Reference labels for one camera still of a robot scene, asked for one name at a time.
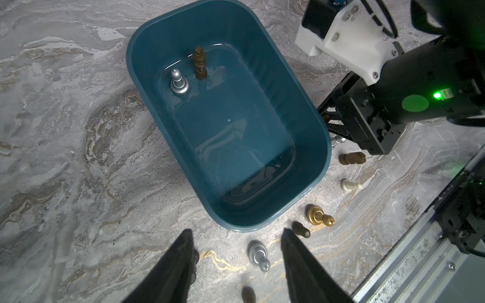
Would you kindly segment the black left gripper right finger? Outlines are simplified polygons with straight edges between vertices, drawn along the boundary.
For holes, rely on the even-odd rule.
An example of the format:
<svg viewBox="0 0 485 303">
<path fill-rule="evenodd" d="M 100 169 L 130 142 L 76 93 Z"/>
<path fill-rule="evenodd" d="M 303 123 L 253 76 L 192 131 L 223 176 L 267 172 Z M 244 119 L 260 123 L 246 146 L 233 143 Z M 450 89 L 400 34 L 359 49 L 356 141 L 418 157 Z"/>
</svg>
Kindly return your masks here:
<svg viewBox="0 0 485 303">
<path fill-rule="evenodd" d="M 281 250 L 291 302 L 353 301 L 290 229 L 284 229 Z"/>
</svg>

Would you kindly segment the dark bronze chess piece front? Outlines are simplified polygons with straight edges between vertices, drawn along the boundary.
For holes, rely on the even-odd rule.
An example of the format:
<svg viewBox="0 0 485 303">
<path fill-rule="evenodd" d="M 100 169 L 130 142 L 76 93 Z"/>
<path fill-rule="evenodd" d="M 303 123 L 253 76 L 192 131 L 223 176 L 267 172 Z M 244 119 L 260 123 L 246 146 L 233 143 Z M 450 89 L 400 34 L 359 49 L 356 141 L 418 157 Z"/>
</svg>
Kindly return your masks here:
<svg viewBox="0 0 485 303">
<path fill-rule="evenodd" d="M 256 303 L 255 291 L 249 286 L 243 287 L 241 297 L 244 303 Z"/>
</svg>

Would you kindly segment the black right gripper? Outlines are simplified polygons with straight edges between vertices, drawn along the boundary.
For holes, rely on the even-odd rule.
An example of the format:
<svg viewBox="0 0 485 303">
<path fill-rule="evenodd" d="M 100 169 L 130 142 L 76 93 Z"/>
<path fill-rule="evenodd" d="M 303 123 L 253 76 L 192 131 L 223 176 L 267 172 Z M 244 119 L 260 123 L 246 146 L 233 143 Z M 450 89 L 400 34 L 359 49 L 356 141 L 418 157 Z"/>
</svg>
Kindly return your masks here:
<svg viewBox="0 0 485 303">
<path fill-rule="evenodd" d="M 439 37 L 385 63 L 367 85 L 348 73 L 318 106 L 329 132 L 371 155 L 391 152 L 412 122 L 484 127 L 484 51 Z"/>
</svg>

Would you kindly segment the bronze rook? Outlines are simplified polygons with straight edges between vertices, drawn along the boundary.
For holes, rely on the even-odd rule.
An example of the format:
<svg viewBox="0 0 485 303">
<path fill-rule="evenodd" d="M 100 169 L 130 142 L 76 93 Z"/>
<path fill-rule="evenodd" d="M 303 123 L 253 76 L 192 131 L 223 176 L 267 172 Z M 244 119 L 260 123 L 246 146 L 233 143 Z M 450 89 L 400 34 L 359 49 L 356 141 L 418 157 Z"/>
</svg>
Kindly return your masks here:
<svg viewBox="0 0 485 303">
<path fill-rule="evenodd" d="M 208 77 L 206 69 L 206 54 L 201 46 L 196 47 L 193 53 L 193 59 L 195 63 L 196 78 L 201 81 L 206 80 Z"/>
</svg>

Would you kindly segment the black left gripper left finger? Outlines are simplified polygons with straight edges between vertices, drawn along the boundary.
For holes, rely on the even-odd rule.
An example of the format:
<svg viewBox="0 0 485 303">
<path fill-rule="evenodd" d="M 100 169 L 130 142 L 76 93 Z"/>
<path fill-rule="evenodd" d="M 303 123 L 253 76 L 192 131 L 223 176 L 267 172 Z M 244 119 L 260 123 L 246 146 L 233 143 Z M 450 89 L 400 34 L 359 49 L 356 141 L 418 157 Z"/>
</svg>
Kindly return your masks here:
<svg viewBox="0 0 485 303">
<path fill-rule="evenodd" d="M 185 229 L 124 302 L 186 302 L 194 275 L 193 232 Z"/>
</svg>

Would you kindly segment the dark chess piece beside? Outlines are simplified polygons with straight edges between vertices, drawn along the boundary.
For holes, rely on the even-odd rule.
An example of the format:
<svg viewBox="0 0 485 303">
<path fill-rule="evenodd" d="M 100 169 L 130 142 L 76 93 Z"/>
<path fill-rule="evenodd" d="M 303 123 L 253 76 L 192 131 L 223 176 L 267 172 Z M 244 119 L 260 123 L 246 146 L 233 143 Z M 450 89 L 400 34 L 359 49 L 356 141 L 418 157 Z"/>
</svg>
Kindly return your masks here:
<svg viewBox="0 0 485 303">
<path fill-rule="evenodd" d="M 196 249 L 194 249 L 191 257 L 190 270 L 189 270 L 191 285 L 194 284 L 197 279 L 197 263 L 199 262 L 199 260 L 200 260 L 200 254 Z"/>
</svg>

